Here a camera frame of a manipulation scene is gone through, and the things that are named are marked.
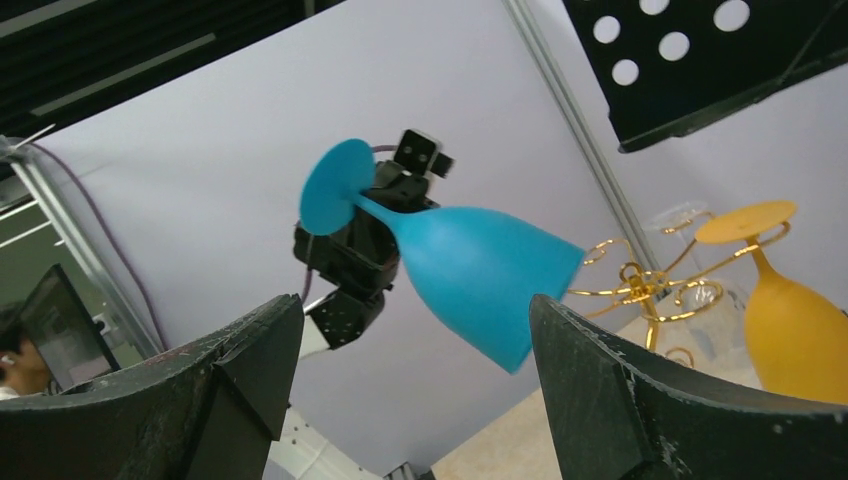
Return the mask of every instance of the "hole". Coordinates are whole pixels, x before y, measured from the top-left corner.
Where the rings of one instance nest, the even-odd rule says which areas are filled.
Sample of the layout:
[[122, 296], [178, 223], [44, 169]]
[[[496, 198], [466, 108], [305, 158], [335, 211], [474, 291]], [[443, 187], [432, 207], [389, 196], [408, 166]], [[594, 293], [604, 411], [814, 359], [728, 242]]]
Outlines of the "hole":
[[668, 7], [669, 0], [639, 0], [639, 8], [647, 15], [659, 15]]
[[622, 87], [633, 85], [637, 78], [639, 78], [639, 66], [633, 60], [619, 60], [612, 67], [612, 79]]
[[593, 30], [595, 35], [595, 40], [607, 44], [612, 43], [618, 38], [618, 34], [621, 33], [621, 24], [618, 23], [615, 17], [610, 17], [607, 15], [606, 17], [601, 17], [595, 22], [595, 29]]
[[735, 32], [748, 23], [751, 7], [742, 0], [727, 0], [719, 5], [713, 23], [722, 32]]
[[660, 40], [660, 56], [676, 62], [689, 52], [689, 37], [680, 32], [671, 32]]

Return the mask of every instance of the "table surface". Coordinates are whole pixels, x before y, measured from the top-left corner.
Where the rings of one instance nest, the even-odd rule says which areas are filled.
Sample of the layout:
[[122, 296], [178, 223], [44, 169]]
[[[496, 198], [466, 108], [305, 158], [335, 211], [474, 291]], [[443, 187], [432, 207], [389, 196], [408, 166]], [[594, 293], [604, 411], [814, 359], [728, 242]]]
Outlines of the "table surface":
[[[657, 305], [660, 314], [668, 315], [676, 309], [670, 301], [667, 297]], [[701, 320], [716, 321], [718, 315], [721, 309], [717, 307], [715, 312], [704, 313]], [[646, 331], [647, 322], [637, 317], [617, 334], [642, 345]], [[661, 330], [657, 350], [664, 352], [672, 346], [685, 346], [697, 359], [703, 358], [697, 342], [685, 328]], [[759, 388], [750, 366], [727, 368], [703, 361], [697, 366], [725, 380]], [[433, 473], [437, 480], [561, 480], [541, 389], [442, 458], [433, 466]]]

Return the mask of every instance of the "monitor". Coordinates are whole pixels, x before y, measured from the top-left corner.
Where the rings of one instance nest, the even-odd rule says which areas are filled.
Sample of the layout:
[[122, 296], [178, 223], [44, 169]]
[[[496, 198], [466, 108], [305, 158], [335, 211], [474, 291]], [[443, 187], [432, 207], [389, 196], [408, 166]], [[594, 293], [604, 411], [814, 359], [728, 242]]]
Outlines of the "monitor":
[[60, 391], [120, 369], [60, 265], [38, 282], [19, 318]]

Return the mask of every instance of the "metal frame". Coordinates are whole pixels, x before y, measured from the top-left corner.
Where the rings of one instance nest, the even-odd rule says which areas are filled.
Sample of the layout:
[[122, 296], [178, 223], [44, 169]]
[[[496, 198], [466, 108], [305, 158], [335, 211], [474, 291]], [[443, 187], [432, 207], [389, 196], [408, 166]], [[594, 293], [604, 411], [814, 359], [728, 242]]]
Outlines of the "metal frame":
[[539, 72], [544, 77], [554, 101], [577, 141], [586, 164], [598, 182], [624, 237], [630, 242], [633, 256], [645, 269], [658, 270], [660, 265], [651, 251], [642, 226], [618, 184], [600, 144], [592, 135], [592, 130], [580, 110], [580, 104], [551, 53], [530, 6], [526, 0], [502, 0], [502, 2], [530, 51], [530, 55], [536, 61]]
[[83, 272], [103, 294], [106, 302], [115, 313], [115, 323], [126, 332], [133, 346], [144, 358], [150, 358], [164, 351], [160, 339], [145, 328], [142, 316], [130, 302], [129, 295], [114, 280], [112, 272], [102, 257], [92, 246], [91, 241], [79, 226], [78, 219], [65, 208], [67, 201], [61, 190], [56, 187], [49, 175], [45, 174], [32, 155], [32, 149], [19, 150], [14, 154], [12, 168], [15, 174], [38, 202], [39, 208], [50, 220], [71, 255], [79, 263]]

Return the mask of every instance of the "black perforated panel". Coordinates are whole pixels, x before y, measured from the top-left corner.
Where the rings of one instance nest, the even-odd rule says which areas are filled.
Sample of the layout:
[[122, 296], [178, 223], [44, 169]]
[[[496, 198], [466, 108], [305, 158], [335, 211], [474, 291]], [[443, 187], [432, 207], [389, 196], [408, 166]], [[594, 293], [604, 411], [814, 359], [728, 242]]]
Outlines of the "black perforated panel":
[[687, 135], [848, 59], [846, 0], [563, 2], [624, 152]]

